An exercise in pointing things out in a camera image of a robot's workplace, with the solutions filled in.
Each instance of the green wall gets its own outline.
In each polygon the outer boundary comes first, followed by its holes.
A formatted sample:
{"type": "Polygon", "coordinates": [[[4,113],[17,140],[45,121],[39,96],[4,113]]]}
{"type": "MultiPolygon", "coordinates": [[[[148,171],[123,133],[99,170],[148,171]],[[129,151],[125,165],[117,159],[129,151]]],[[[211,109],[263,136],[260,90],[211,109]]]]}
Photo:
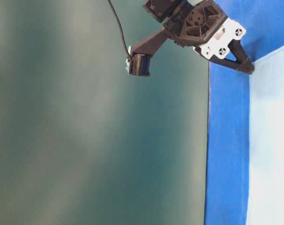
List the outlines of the green wall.
{"type": "MultiPolygon", "coordinates": [[[[112,2],[128,45],[160,28],[112,2]]],[[[105,0],[0,0],[0,225],[203,223],[208,64],[125,57],[105,0]]]]}

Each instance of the black cable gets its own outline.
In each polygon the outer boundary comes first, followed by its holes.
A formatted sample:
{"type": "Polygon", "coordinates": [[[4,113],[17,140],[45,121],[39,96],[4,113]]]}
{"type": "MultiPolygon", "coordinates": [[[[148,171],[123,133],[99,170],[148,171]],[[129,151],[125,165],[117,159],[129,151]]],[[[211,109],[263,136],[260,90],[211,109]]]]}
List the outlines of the black cable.
{"type": "Polygon", "coordinates": [[[110,5],[110,7],[111,7],[111,9],[112,9],[112,11],[113,11],[113,13],[114,13],[115,19],[116,19],[117,22],[118,22],[118,26],[119,26],[120,34],[121,34],[121,39],[122,39],[123,46],[124,46],[124,49],[125,49],[125,51],[126,51],[126,54],[127,54],[128,58],[131,58],[131,55],[129,54],[128,49],[127,49],[127,46],[126,46],[126,43],[125,43],[124,34],[123,34],[122,26],[121,26],[120,20],[119,20],[119,18],[118,18],[118,15],[117,15],[117,13],[115,12],[115,8],[114,8],[112,2],[111,2],[110,0],[107,0],[107,1],[108,1],[109,5],[110,5]]]}

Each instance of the screw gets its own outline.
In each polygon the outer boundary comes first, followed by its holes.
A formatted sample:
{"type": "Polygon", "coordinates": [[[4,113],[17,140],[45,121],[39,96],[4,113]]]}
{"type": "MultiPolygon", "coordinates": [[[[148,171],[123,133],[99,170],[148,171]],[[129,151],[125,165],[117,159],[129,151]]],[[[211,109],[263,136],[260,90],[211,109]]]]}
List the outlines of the screw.
{"type": "Polygon", "coordinates": [[[226,54],[226,49],[225,48],[220,48],[219,54],[220,55],[225,55],[226,54]]]}
{"type": "Polygon", "coordinates": [[[243,34],[242,29],[236,29],[236,36],[240,37],[243,34]]]}

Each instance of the robotic arm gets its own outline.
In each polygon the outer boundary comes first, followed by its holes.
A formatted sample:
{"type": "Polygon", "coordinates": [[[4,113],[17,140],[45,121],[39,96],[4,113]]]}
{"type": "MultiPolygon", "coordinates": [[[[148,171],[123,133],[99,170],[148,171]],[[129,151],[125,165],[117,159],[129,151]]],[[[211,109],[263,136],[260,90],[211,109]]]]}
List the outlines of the robotic arm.
{"type": "Polygon", "coordinates": [[[129,47],[127,70],[131,75],[149,76],[150,59],[168,39],[194,51],[210,62],[251,74],[254,66],[240,40],[246,29],[231,20],[213,0],[192,6],[187,0],[148,0],[144,8],[163,28],[129,47]],[[232,52],[236,61],[226,56],[232,52]]]}

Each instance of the blue panel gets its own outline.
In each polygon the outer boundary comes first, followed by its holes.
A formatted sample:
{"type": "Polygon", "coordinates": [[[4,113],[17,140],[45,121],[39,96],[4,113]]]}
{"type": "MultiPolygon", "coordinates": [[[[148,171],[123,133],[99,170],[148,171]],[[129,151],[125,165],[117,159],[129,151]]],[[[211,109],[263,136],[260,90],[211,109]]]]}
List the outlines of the blue panel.
{"type": "MultiPolygon", "coordinates": [[[[284,0],[216,0],[246,29],[255,61],[284,45],[284,0]]],[[[210,64],[206,225],[244,225],[249,186],[249,76],[210,64]]]]}

